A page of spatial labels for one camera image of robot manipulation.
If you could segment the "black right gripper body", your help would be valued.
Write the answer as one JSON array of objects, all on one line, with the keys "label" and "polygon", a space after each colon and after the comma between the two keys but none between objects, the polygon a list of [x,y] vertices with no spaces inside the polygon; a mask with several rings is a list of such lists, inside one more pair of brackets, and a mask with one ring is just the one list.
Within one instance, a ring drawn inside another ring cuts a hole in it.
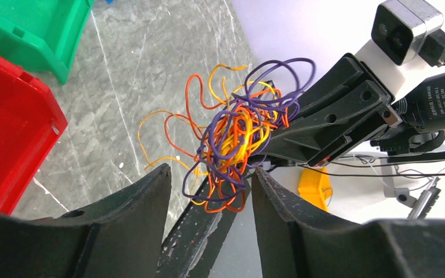
[{"label": "black right gripper body", "polygon": [[379,139],[396,128],[402,120],[391,106],[394,96],[374,69],[372,62],[357,55],[348,54],[361,70],[361,76],[350,85],[351,92],[341,99],[337,111],[340,120],[340,146],[337,158],[388,156]]}]

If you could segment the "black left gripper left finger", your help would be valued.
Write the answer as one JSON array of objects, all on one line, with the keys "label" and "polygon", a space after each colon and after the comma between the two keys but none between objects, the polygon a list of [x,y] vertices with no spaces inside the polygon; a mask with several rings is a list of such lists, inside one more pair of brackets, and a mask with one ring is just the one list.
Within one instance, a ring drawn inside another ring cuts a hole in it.
[{"label": "black left gripper left finger", "polygon": [[58,218],[0,214],[0,277],[155,277],[171,189],[162,164]]}]

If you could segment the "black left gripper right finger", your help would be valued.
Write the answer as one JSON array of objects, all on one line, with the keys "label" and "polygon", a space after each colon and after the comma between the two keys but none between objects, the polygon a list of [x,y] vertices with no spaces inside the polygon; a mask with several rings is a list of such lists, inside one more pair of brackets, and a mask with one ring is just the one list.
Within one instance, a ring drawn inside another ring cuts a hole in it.
[{"label": "black left gripper right finger", "polygon": [[317,208],[261,168],[251,194],[264,277],[445,277],[445,220],[357,224]]}]

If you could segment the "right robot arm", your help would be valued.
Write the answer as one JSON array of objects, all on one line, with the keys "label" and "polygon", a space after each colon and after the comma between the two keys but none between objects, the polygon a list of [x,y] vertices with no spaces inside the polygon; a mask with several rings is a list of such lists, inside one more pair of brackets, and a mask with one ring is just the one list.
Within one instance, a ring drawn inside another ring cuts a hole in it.
[{"label": "right robot arm", "polygon": [[444,141],[445,73],[394,101],[372,70],[348,53],[298,104],[289,127],[273,131],[250,163],[324,166],[366,141],[389,156],[426,153]]}]

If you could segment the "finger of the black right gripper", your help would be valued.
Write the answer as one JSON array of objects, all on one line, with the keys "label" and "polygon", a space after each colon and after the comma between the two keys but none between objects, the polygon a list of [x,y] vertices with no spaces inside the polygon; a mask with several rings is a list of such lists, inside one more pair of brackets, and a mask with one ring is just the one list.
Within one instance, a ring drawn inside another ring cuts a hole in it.
[{"label": "finger of the black right gripper", "polygon": [[336,113],[297,115],[289,127],[271,133],[267,146],[253,155],[253,162],[288,160],[308,165],[324,165],[337,158],[340,120]]},{"label": "finger of the black right gripper", "polygon": [[365,111],[364,88],[364,65],[355,57],[342,57],[311,87],[302,85],[278,102],[278,114],[360,115]]}]

